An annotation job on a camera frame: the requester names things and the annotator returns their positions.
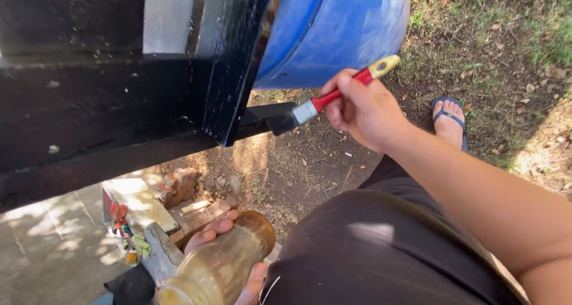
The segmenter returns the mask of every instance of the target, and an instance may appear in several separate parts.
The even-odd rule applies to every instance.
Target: blue flip-flop
[[[437,104],[437,102],[439,102],[439,101],[453,102],[453,103],[459,105],[460,108],[462,108],[461,103],[459,103],[459,101],[457,101],[453,97],[441,95],[441,96],[437,96],[435,99],[433,99],[433,104],[431,105],[431,113],[432,114],[433,114],[433,111],[435,110],[435,104]],[[440,111],[437,112],[437,114],[435,114],[435,117],[433,118],[433,124],[441,115],[445,115],[446,117],[450,117],[451,119],[454,119],[455,122],[459,123],[459,125],[463,128],[463,145],[461,146],[461,151],[467,152],[467,136],[465,134],[466,127],[465,127],[464,122],[461,121],[458,117],[454,116],[453,114],[446,113],[443,111],[443,109],[441,109]]]

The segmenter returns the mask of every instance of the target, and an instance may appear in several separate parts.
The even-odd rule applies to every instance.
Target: paint jar
[[[252,266],[270,254],[276,236],[260,213],[242,212],[230,231],[191,252],[177,273],[161,285],[161,305],[232,305],[246,285]]]

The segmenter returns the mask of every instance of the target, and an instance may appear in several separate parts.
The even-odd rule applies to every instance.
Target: blue plastic barrel
[[[395,55],[409,0],[282,0],[254,88],[314,88]]]

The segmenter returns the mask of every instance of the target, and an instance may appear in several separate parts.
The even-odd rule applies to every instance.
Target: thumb
[[[369,104],[370,90],[358,80],[354,80],[349,74],[341,74],[338,77],[338,88],[342,95],[349,98],[357,108]]]
[[[267,266],[264,263],[256,263],[252,266],[248,275],[247,285],[240,293],[239,298],[234,305],[253,305],[258,299],[262,285],[264,285],[264,276],[266,275]]]

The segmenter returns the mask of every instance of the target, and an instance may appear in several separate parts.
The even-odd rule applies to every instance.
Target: dirt ground
[[[429,131],[433,98],[458,98],[470,154],[572,200],[571,2],[411,0],[403,60],[384,83]],[[249,104],[302,103],[317,93],[253,90]],[[195,166],[216,199],[259,210],[282,241],[312,208],[356,188],[381,157],[321,116],[280,137],[260,134],[164,168]]]

